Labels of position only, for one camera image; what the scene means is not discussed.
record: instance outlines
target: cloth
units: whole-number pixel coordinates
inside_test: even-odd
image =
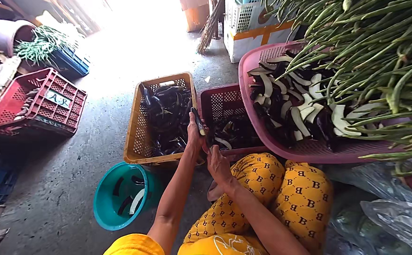
[[[104,255],[164,255],[164,252],[151,237],[143,234],[130,234],[114,241]]]
[[[274,156],[259,153],[239,160],[231,167],[231,172],[311,254],[321,254],[333,202],[333,187],[321,170],[307,163],[287,161],[285,166],[286,169]],[[223,194],[189,230],[178,255],[267,254],[249,228],[250,224],[236,203]],[[134,249],[130,242],[137,240],[133,235],[115,241],[129,236],[129,241],[122,240],[119,245],[113,243],[105,254],[117,255],[126,249]],[[142,238],[139,245],[158,246],[149,237],[138,235],[138,238]],[[138,254],[164,254],[159,248],[150,253],[144,253],[147,249],[140,248],[138,252],[143,253]]]

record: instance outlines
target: concrete floor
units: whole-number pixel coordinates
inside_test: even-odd
[[[96,223],[92,209],[96,185],[123,161],[135,85],[185,71],[193,74],[197,91],[238,80],[223,40],[213,40],[207,56],[196,54],[199,35],[185,32],[179,1],[159,1],[151,10],[144,1],[123,3],[132,6],[114,8],[112,27],[86,39],[83,48],[94,66],[76,82],[88,93],[78,131],[28,160],[0,218],[0,228],[10,228],[0,255],[101,254],[120,236],[149,230],[155,211],[112,232]],[[209,208],[211,181],[207,170],[195,171],[172,254]]]

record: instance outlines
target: orange tape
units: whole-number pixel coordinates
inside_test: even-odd
[[[252,29],[250,31],[240,32],[240,33],[237,33],[236,35],[233,35],[230,32],[229,35],[231,35],[231,38],[233,38],[233,40],[240,40],[240,39],[245,39],[245,38],[250,38],[250,37],[254,39],[257,36],[262,35],[261,45],[265,45],[269,41],[270,33],[288,29],[292,26],[293,23],[294,21],[290,21],[290,22],[283,23],[281,26],[270,25],[270,26],[260,27],[260,28]]]

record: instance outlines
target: broom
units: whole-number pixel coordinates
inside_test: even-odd
[[[209,19],[204,25],[203,32],[201,33],[201,41],[196,48],[196,51],[199,54],[201,55],[206,54],[207,48],[209,47],[210,41],[212,39],[212,33],[214,31],[214,27],[218,26],[219,24],[219,15],[221,14],[218,12],[218,10],[224,9],[224,7],[225,7],[225,0],[219,0],[214,10],[212,11],[212,15],[209,16]]]

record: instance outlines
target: red plastic crate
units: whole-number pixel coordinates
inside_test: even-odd
[[[214,125],[215,121],[228,116],[247,115],[238,83],[221,85],[202,90],[200,91],[196,101],[198,105],[198,113],[209,127]],[[268,151],[269,149],[266,146],[258,146],[223,150],[220,152],[232,161],[235,158],[231,157],[231,155],[248,155]]]
[[[40,88],[25,118],[14,120],[29,91]],[[56,132],[72,136],[77,131],[86,93],[53,68],[15,78],[0,98],[0,135],[41,136]]]

